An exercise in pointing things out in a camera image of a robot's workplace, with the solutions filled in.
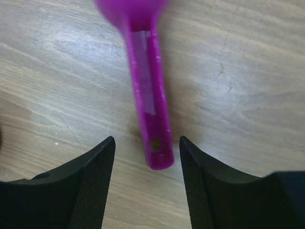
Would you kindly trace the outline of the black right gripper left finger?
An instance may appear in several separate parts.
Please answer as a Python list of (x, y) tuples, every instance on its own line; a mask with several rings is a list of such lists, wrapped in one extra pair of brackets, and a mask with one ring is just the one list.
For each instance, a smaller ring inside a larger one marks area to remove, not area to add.
[(100, 229), (115, 155), (106, 138), (32, 179), (0, 183), (2, 229)]

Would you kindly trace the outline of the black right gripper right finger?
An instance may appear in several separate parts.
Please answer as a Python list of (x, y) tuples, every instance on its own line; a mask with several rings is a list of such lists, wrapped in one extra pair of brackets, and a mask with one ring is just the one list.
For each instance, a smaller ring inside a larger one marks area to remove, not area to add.
[(208, 155), (184, 136), (179, 149), (192, 228), (304, 228), (304, 171), (256, 177)]

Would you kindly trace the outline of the magenta plastic scoop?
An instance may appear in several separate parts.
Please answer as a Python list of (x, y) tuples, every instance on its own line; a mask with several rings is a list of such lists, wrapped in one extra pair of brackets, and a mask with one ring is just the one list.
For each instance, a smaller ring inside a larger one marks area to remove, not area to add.
[(174, 155), (157, 22), (169, 2), (97, 0), (95, 3), (126, 44), (146, 163), (153, 170), (167, 169), (173, 165)]

